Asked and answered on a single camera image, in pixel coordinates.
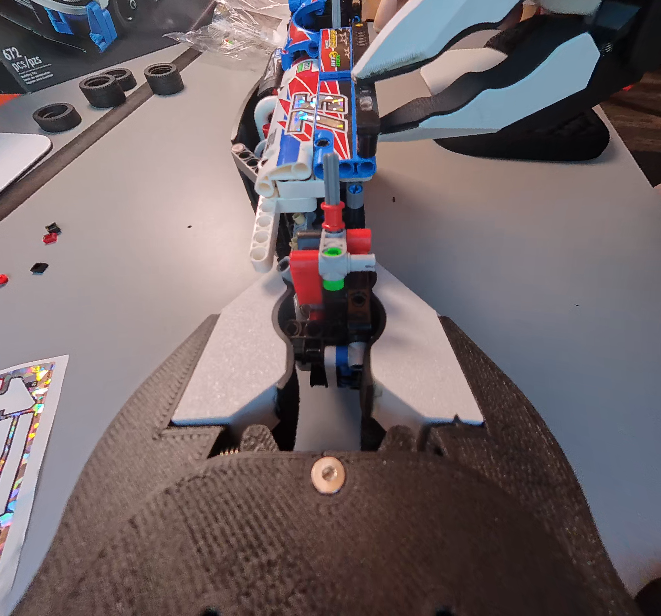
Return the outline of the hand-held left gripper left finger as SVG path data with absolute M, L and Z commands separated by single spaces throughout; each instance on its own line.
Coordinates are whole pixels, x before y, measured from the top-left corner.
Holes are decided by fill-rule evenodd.
M 277 313 L 288 283 L 276 270 L 225 306 L 171 416 L 174 426 L 224 426 L 240 439 L 253 424 L 295 439 L 297 378 Z

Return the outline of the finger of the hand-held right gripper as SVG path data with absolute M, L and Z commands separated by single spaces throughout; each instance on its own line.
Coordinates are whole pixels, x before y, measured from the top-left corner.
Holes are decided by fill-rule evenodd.
M 524 0 L 409 0 L 352 70 L 354 80 L 380 81 L 436 59 L 465 35 L 495 28 Z
M 600 52 L 584 27 L 543 27 L 482 72 L 381 119 L 381 141 L 491 134 L 583 91 Z

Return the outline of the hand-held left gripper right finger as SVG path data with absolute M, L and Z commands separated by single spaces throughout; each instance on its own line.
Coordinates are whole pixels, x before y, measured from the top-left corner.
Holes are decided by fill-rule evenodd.
M 361 385 L 361 450 L 406 426 L 417 441 L 439 424 L 483 425 L 483 414 L 436 311 L 384 267 L 376 267 L 377 324 Z

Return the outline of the blue white lego race car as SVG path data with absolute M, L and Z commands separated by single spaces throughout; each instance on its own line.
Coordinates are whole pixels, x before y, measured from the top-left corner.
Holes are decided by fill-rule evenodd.
M 288 8 L 285 42 L 232 140 L 254 190 L 249 255 L 256 272 L 278 262 L 289 276 L 293 310 L 280 326 L 311 386 L 359 389 L 374 334 L 364 185 L 376 174 L 378 139 L 356 131 L 351 29 L 363 21 L 362 0 Z

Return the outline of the lego set cardboard box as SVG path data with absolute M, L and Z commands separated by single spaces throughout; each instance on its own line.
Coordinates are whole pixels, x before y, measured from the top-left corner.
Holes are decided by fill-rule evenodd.
M 211 0 L 1 0 L 1 93 L 31 93 L 172 46 Z

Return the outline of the holographic sticker sheet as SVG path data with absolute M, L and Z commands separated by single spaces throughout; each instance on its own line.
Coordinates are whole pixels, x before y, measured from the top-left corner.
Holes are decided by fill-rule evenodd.
M 1 370 L 1 597 L 14 583 L 68 360 Z

